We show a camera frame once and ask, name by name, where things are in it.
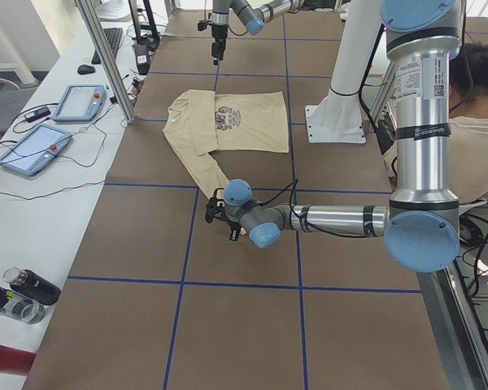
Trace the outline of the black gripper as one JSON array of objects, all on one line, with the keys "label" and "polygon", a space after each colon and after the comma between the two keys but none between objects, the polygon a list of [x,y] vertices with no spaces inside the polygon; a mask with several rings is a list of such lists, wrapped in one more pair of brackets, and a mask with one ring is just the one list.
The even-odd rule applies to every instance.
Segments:
[{"label": "black gripper", "polygon": [[213,38],[213,42],[211,44],[212,60],[223,61],[226,48],[226,40],[228,37],[228,25],[213,24],[211,26],[211,36]]},{"label": "black gripper", "polygon": [[214,219],[217,219],[227,223],[230,227],[229,239],[238,240],[241,235],[242,226],[238,222],[230,220],[226,215],[224,200],[218,198],[219,191],[221,191],[221,188],[216,188],[206,204],[205,221],[212,223]]}]

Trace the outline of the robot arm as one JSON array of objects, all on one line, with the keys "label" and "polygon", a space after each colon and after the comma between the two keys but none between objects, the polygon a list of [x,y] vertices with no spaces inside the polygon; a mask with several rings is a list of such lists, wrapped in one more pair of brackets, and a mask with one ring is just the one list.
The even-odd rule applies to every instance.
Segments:
[{"label": "robot arm", "polygon": [[227,223],[232,241],[247,232],[266,248],[284,230],[382,237],[390,256],[413,271],[440,271],[454,261],[460,212],[448,183],[447,71],[460,51],[465,4],[381,1],[377,9],[395,67],[396,155],[389,167],[397,186],[388,206],[268,206],[253,197],[245,180],[231,180],[222,197],[211,197],[205,219]]},{"label": "robot arm", "polygon": [[211,57],[213,64],[218,65],[224,59],[230,11],[233,11],[250,35],[257,35],[271,20],[285,13],[299,11],[302,6],[303,1],[299,0],[269,1],[256,8],[245,0],[216,0],[208,19],[198,22],[198,30],[202,30],[201,24],[211,27],[211,36],[214,39]]}]

